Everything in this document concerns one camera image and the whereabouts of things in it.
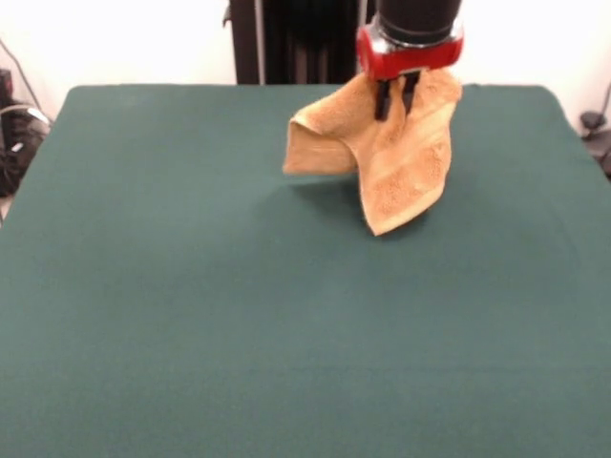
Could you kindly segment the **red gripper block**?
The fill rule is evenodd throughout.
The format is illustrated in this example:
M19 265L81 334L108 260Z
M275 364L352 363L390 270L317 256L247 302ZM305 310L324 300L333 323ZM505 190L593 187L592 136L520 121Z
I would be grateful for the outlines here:
M370 79L396 79L406 73L403 103L406 114L411 112L418 72L450 67L459 59L464 42L464 28L455 24L451 33L438 43L430 45L399 43L390 40L374 23L360 28L356 36L356 49L363 72ZM391 81L377 82L374 118L386 120L390 111Z

